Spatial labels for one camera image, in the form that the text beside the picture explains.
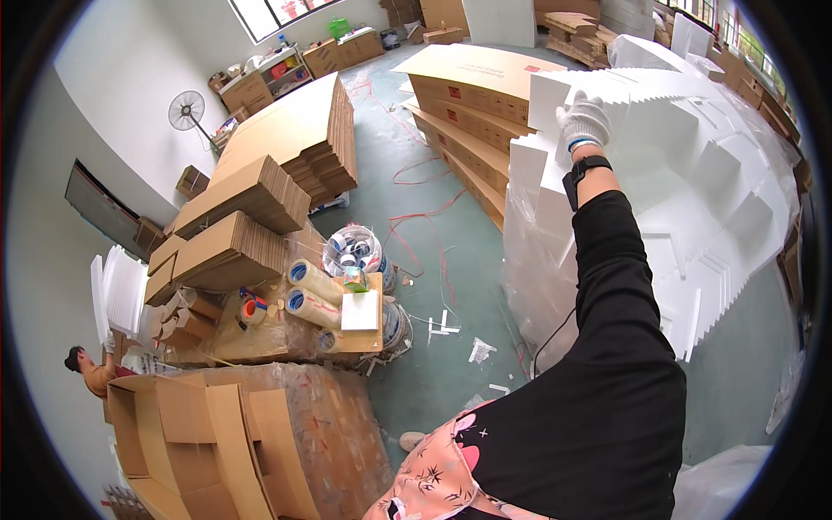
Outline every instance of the fan grille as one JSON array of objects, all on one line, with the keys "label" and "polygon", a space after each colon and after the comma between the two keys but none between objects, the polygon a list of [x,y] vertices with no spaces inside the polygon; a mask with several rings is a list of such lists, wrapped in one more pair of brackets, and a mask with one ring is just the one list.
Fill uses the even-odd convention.
[{"label": "fan grille", "polygon": [[184,91],[174,98],[167,109],[167,119],[177,130],[190,130],[205,113],[206,102],[197,91]]}]

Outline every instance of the white glove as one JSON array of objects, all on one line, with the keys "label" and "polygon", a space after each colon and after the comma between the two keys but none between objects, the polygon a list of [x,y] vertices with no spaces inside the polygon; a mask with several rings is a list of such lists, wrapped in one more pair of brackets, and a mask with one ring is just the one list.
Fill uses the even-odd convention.
[{"label": "white glove", "polygon": [[116,348],[116,338],[113,337],[111,330],[107,331],[106,339],[102,343],[102,347],[104,347],[104,350],[108,354],[112,354],[112,351]]},{"label": "white glove", "polygon": [[604,111],[604,101],[600,97],[587,100],[584,91],[575,92],[575,101],[569,110],[559,106],[555,115],[569,151],[579,141],[593,141],[599,146],[610,142],[610,118]]}]

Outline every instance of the worker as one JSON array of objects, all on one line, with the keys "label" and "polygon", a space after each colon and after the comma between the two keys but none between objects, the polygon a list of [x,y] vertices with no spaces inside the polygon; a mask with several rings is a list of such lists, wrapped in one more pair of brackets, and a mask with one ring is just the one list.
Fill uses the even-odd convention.
[{"label": "worker", "polygon": [[63,360],[63,364],[73,372],[78,372],[84,376],[84,383],[90,392],[96,397],[106,400],[106,384],[116,378],[116,364],[113,360],[112,353],[116,346],[116,339],[113,337],[112,331],[107,331],[107,337],[102,343],[102,347],[106,352],[104,364],[95,364],[80,345],[76,345],[69,349],[69,355]]},{"label": "worker", "polygon": [[575,195],[578,337],[519,390],[411,438],[393,487],[364,520],[671,517],[685,374],[659,328],[638,225],[604,156],[602,100],[579,91],[557,122],[575,165],[564,187]]}]

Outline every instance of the green plastic bag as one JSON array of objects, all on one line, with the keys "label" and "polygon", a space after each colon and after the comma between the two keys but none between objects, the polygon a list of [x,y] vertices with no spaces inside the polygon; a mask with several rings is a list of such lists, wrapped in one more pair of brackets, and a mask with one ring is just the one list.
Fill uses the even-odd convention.
[{"label": "green plastic bag", "polygon": [[349,22],[346,18],[333,18],[329,23],[329,33],[336,40],[341,39],[345,34],[349,34],[352,29],[349,27]]}]

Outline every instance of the shoe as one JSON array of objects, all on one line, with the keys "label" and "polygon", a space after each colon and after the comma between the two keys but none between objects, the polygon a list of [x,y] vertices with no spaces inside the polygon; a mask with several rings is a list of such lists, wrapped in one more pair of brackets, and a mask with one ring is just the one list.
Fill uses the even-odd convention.
[{"label": "shoe", "polygon": [[425,437],[422,432],[404,432],[399,437],[399,446],[408,453],[412,452]]}]

